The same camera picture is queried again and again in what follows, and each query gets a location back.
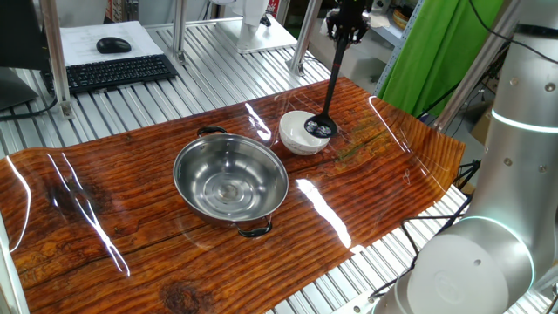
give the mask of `glossy plastic sheet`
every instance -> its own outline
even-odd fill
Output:
[[[0,160],[0,212],[30,310],[264,312],[445,193],[463,145],[346,79],[331,108],[339,135],[315,155],[287,150],[279,119],[318,113],[326,86]],[[211,226],[174,187],[174,159],[209,125],[260,141],[286,167],[268,234]]]

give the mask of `stainless steel pot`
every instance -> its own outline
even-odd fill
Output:
[[[221,132],[201,137],[204,133]],[[174,162],[174,184],[200,218],[221,227],[237,227],[246,237],[271,231],[268,216],[287,196],[289,178],[281,160],[255,140],[229,134],[219,126],[198,131]],[[267,221],[244,231],[239,222]]]

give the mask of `computer monitor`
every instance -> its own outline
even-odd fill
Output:
[[[37,94],[9,68],[49,70],[49,53],[32,0],[0,1],[0,110]]]

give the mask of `computer mouse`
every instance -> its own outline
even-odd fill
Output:
[[[131,49],[132,46],[121,38],[101,38],[97,42],[97,50],[100,53],[122,53]]]

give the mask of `black spoon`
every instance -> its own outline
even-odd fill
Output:
[[[304,129],[306,132],[320,139],[328,139],[337,133],[337,125],[329,116],[330,103],[331,98],[333,97],[335,83],[337,82],[337,76],[339,75],[341,61],[343,60],[345,49],[349,43],[349,35],[349,33],[343,34],[337,42],[337,49],[335,51],[335,57],[333,58],[333,66],[331,68],[330,84],[328,85],[328,91],[325,95],[322,113],[315,115],[304,122]]]

